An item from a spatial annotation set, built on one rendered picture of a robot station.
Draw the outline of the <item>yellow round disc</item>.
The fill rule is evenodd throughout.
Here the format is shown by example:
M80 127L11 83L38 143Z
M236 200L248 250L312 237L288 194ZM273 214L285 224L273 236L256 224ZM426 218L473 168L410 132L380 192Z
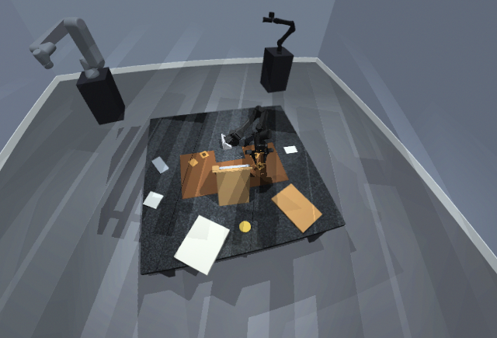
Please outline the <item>yellow round disc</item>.
M251 225L247 221L243 221L239 225L239 229L241 230L241 232L248 232L250 230L250 228L251 228Z

